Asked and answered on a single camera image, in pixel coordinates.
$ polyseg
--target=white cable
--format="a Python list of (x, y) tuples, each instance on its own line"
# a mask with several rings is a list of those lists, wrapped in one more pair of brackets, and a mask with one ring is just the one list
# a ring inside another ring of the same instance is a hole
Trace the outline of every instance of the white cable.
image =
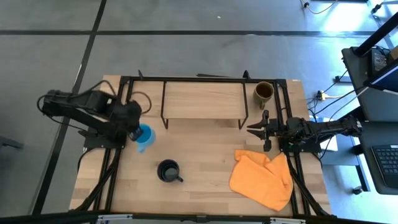
[[(343, 109), (345, 106), (347, 106), (349, 103), (351, 103), (352, 101), (354, 101), (355, 99), (357, 99), (362, 93), (364, 93), (369, 87), (366, 87), (364, 90), (362, 90), (361, 92), (359, 92), (354, 98), (352, 98), (348, 103), (344, 104), (340, 109), (338, 109), (330, 118), (329, 118), (329, 122), (331, 121), (331, 119), (341, 110)], [(325, 155), (326, 150), (328, 149), (329, 143), (331, 141), (332, 138), (329, 139), (328, 144), (326, 145), (325, 148), (325, 152), (323, 152), (322, 156), (320, 157), (320, 159)]]
[(338, 2), (338, 0), (335, 0), (333, 3), (331, 3), (330, 4), (330, 6), (328, 6), (326, 9), (324, 9), (324, 10), (322, 10), (322, 11), (320, 11), (320, 12), (314, 12), (314, 11), (312, 11), (311, 9), (310, 9), (310, 5), (308, 4), (308, 6), (304, 6), (305, 5), (305, 3), (307, 3), (307, 2), (305, 2), (304, 0), (300, 0), (301, 1), (301, 3), (302, 3), (302, 5), (303, 5), (303, 7), (304, 8), (307, 8), (312, 14), (321, 14), (321, 13), (323, 13), (323, 12), (325, 12), (326, 10), (328, 10), (329, 8), (331, 8), (332, 7), (332, 5), (334, 5), (336, 2)]
[(334, 115), (336, 115), (341, 109), (343, 109), (345, 106), (347, 106), (349, 103), (351, 103), (352, 101), (354, 101), (355, 99), (357, 99), (362, 93), (364, 93), (369, 87), (366, 87), (364, 90), (362, 90), (361, 92), (359, 92), (352, 100), (350, 100), (348, 103), (344, 104), (340, 109), (338, 109), (329, 119), (329, 121), (331, 121), (332, 117), (334, 117)]

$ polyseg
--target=keyboard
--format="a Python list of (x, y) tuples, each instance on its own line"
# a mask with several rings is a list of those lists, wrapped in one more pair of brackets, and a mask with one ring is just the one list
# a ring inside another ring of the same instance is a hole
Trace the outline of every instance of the keyboard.
[(398, 188), (398, 146), (374, 146), (372, 151), (384, 184)]

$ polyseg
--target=monitor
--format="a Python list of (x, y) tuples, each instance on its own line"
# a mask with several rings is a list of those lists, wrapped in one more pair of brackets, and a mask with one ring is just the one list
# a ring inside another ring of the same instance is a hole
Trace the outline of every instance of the monitor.
[(364, 85), (398, 95), (398, 58), (368, 78)]

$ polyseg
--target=mug handle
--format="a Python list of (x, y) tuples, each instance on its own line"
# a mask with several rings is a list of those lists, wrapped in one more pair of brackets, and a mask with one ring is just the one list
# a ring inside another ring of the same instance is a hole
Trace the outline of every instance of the mug handle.
[(260, 109), (263, 110), (266, 107), (266, 102), (260, 100)]
[(177, 180), (179, 181), (179, 182), (184, 182), (184, 180), (180, 177), (180, 176), (177, 176)]

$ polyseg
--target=black cable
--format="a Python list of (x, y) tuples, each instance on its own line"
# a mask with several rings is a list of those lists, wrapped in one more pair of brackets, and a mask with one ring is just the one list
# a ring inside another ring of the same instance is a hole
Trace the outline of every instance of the black cable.
[(67, 126), (69, 126), (69, 127), (79, 129), (80, 131), (86, 131), (86, 130), (84, 130), (83, 128), (79, 128), (79, 127), (76, 127), (76, 126), (71, 125), (71, 124), (65, 124), (65, 123), (63, 123), (63, 122), (57, 121), (57, 120), (53, 119), (52, 117), (49, 117), (49, 118), (50, 118), (52, 121), (54, 121), (54, 122), (56, 122), (56, 123), (58, 123), (58, 124), (67, 125)]
[(87, 89), (86, 91), (84, 91), (83, 93), (79, 93), (79, 94), (77, 94), (77, 95), (69, 96), (69, 98), (76, 98), (76, 97), (79, 97), (79, 96), (83, 96), (84, 94), (89, 93), (91, 90), (94, 90), (95, 87), (99, 86), (99, 85), (102, 84), (102, 83), (107, 83), (107, 84), (109, 85), (109, 87), (111, 88), (111, 91), (112, 91), (112, 93), (113, 93), (113, 96), (114, 96), (115, 98), (118, 97), (118, 96), (116, 95), (116, 92), (115, 92), (114, 88), (112, 87), (111, 83), (110, 83), (109, 81), (107, 81), (107, 80), (101, 80), (101, 81), (99, 81), (97, 84), (93, 85), (92, 87), (90, 87), (89, 89)]
[(308, 109), (308, 110), (311, 112), (312, 117), (314, 118), (315, 122), (317, 123), (318, 121), (317, 121), (317, 117), (315, 116), (315, 113), (311, 109)]
[[(343, 76), (347, 73), (348, 70), (346, 70), (339, 78), (339, 80), (341, 78), (343, 78)], [(335, 81), (333, 84), (331, 84), (331, 86), (329, 86), (329, 88), (327, 88), (325, 91), (323, 91), (324, 93), (326, 93), (326, 91), (328, 91), (332, 86), (336, 85), (337, 81)]]
[(146, 110), (146, 111), (144, 111), (144, 112), (141, 112), (141, 114), (146, 114), (146, 113), (148, 113), (148, 112), (150, 111), (150, 109), (152, 108), (152, 101), (150, 100), (149, 96), (148, 96), (146, 93), (141, 92), (141, 91), (132, 92), (131, 95), (136, 94), (136, 93), (142, 94), (142, 95), (144, 95), (144, 96), (148, 99), (148, 101), (149, 101), (149, 108), (148, 108), (148, 110)]
[(372, 48), (375, 48), (376, 50), (378, 50), (383, 56), (385, 56), (386, 58), (388, 58), (388, 56), (386, 55), (386, 53), (384, 52), (385, 50), (388, 51), (388, 54), (391, 53), (390, 49), (386, 49), (384, 47), (381, 46), (374, 46)]
[(315, 97), (313, 97), (313, 98), (308, 98), (308, 99), (305, 99), (305, 100), (309, 100), (309, 99), (312, 99), (312, 100), (309, 101), (309, 102), (307, 103), (307, 105), (309, 105), (310, 103), (312, 103), (312, 102), (315, 100)]
[(354, 92), (354, 91), (358, 91), (358, 90), (360, 90), (360, 89), (362, 89), (362, 88), (364, 88), (364, 86), (361, 86), (361, 87), (359, 87), (359, 88), (357, 88), (357, 89), (355, 89), (355, 90), (349, 91), (349, 92), (346, 93), (344, 96), (338, 98), (337, 100), (335, 100), (335, 101), (331, 102), (330, 104), (328, 104), (326, 107), (322, 108), (322, 110), (320, 110), (320, 111), (318, 111), (317, 113), (315, 113), (315, 115), (317, 115), (318, 113), (321, 113), (323, 110), (325, 110), (326, 108), (328, 108), (330, 105), (332, 105), (333, 103), (336, 103), (337, 101), (343, 99), (344, 97), (348, 96), (350, 93), (352, 93), (352, 92)]
[(77, 162), (77, 172), (79, 172), (80, 169), (80, 162), (81, 159), (85, 156), (85, 154), (87, 154), (88, 152), (90, 152), (91, 150), (93, 150), (93, 148), (88, 148), (79, 158), (79, 161)]
[(321, 156), (321, 157), (319, 157), (319, 159), (322, 159), (322, 158), (323, 158), (323, 156), (325, 156), (325, 154), (326, 154), (326, 151), (328, 150), (329, 143), (330, 143), (330, 141), (331, 141), (331, 139), (332, 139), (332, 138), (330, 138), (330, 139), (329, 139), (329, 141), (328, 141), (328, 144), (326, 145), (326, 148), (325, 148), (325, 152), (323, 152), (322, 156)]
[(315, 158), (318, 159), (319, 163), (321, 164), (321, 168), (323, 168), (322, 161), (319, 159), (318, 155), (315, 152), (313, 152), (312, 154), (313, 154), (313, 156), (315, 156)]
[[(107, 80), (101, 80), (100, 82), (98, 82), (97, 84), (95, 84), (94, 86), (92, 86), (91, 88), (89, 88), (88, 90), (84, 91), (83, 93), (79, 93), (79, 94), (73, 95), (73, 96), (57, 96), (57, 97), (61, 97), (61, 98), (76, 98), (76, 97), (78, 97), (78, 96), (82, 96), (82, 95), (84, 95), (84, 94), (87, 94), (89, 91), (93, 90), (95, 87), (99, 86), (101, 83), (107, 83), (107, 84), (109, 85), (109, 87), (111, 88), (111, 91), (112, 91), (113, 95), (114, 95), (115, 97), (117, 97), (114, 88), (112, 87), (112, 85), (110, 84), (110, 82), (107, 81)], [(40, 100), (41, 100), (42, 98), (46, 97), (46, 96), (53, 96), (53, 95), (49, 95), (49, 94), (42, 95), (41, 97), (39, 97), (39, 99), (37, 99), (37, 102), (36, 102), (37, 109), (38, 109), (41, 113), (43, 113), (44, 115), (46, 115), (46, 114), (45, 114), (45, 113), (43, 112), (43, 110), (40, 108)], [(76, 129), (78, 129), (78, 130), (80, 130), (80, 131), (86, 131), (86, 130), (84, 130), (83, 128), (76, 127), (76, 126), (74, 126), (74, 125), (72, 125), (72, 124), (65, 124), (65, 123), (63, 123), (63, 122), (60, 122), (60, 121), (57, 121), (57, 120), (53, 119), (52, 117), (50, 117), (50, 116), (48, 116), (48, 115), (46, 115), (46, 116), (47, 116), (48, 118), (50, 118), (52, 121), (54, 121), (54, 122), (56, 122), (56, 123), (58, 123), (58, 124), (64, 124), (64, 125), (67, 125), (67, 126), (69, 126), (69, 127), (76, 128)]]

